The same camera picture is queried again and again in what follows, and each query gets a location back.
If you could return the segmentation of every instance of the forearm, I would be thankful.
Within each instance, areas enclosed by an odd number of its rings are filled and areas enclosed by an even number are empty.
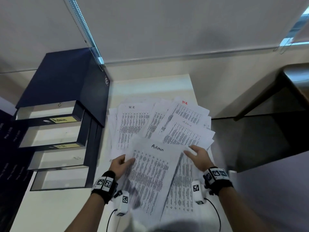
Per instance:
[[[222,188],[219,191],[219,200],[233,231],[272,231],[253,210],[245,205],[233,187]]]
[[[104,206],[104,200],[100,195],[91,194],[65,232],[97,232]]]

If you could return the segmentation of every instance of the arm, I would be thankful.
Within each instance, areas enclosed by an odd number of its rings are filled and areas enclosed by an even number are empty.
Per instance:
[[[205,172],[207,169],[214,167],[204,148],[195,145],[190,146],[190,148],[197,153],[196,156],[188,151],[184,151],[184,153],[200,171]],[[233,187],[223,187],[219,191],[219,200],[233,231],[272,231],[253,210],[245,205]]]
[[[119,156],[111,163],[109,170],[116,174],[115,180],[118,180],[133,164],[134,158],[125,162],[125,155]],[[96,193],[90,195],[89,199],[71,222],[65,232],[96,232],[100,223],[105,203],[102,197]]]

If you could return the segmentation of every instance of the white roller shade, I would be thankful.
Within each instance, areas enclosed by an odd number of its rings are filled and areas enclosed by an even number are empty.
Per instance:
[[[302,27],[301,30],[295,35],[291,43],[296,42],[309,42],[309,22]]]
[[[37,69],[48,52],[87,47],[63,0],[0,0],[0,73]]]
[[[277,47],[309,0],[77,0],[104,62]]]

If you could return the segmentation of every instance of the black wristband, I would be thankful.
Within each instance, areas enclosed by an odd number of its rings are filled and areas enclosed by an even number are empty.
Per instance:
[[[95,193],[102,197],[105,204],[108,204],[117,190],[118,183],[115,181],[116,174],[113,171],[105,172],[94,184],[91,194]]]
[[[203,175],[205,179],[205,188],[210,189],[210,195],[219,195],[223,187],[233,187],[228,175],[223,169],[211,167]]]

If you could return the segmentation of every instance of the stack of papers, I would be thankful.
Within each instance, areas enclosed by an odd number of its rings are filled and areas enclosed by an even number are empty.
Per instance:
[[[197,218],[191,182],[199,171],[182,152],[190,145],[210,152],[214,132],[208,114],[179,97],[132,97],[109,109],[110,159],[136,158],[119,186],[130,193],[133,218],[146,227]]]

